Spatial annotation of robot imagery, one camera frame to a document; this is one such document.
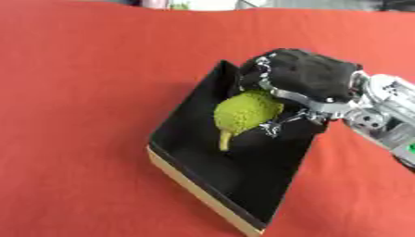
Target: open box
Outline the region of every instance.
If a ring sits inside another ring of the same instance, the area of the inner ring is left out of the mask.
[[[157,167],[237,229],[259,236],[272,220],[313,136],[222,153],[213,111],[229,96],[236,70],[221,61],[153,133],[148,151]]]

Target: green fruit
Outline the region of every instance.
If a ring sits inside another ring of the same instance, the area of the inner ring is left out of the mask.
[[[214,112],[215,124],[220,129],[220,150],[229,150],[229,141],[243,131],[273,119],[283,112],[272,96],[260,90],[248,91],[218,104]]]

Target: cardboard edge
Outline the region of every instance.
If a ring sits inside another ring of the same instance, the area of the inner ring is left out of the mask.
[[[194,195],[197,199],[202,201],[205,205],[209,206],[212,210],[218,213],[220,216],[230,222],[236,229],[244,233],[248,237],[258,237],[262,235],[264,230],[259,230],[246,222],[246,220],[240,218],[231,209],[224,206],[217,199],[212,197],[209,193],[201,189],[199,186],[194,184],[192,181],[187,179],[179,170],[165,161],[162,157],[157,155],[149,146],[147,151],[150,156],[150,161],[170,178],[179,183],[184,189]]]

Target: red surface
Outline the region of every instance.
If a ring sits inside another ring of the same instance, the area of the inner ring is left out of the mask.
[[[0,4],[0,236],[240,236],[153,168],[148,134],[221,58],[299,47],[415,79],[415,15]],[[415,177],[334,124],[265,236],[409,237]]]

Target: robotic hand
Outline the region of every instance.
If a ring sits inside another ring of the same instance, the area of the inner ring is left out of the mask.
[[[288,111],[261,127],[271,137],[322,133],[342,119],[415,171],[415,86],[389,75],[369,76],[362,66],[297,49],[277,49],[248,60],[234,93],[263,89]]]

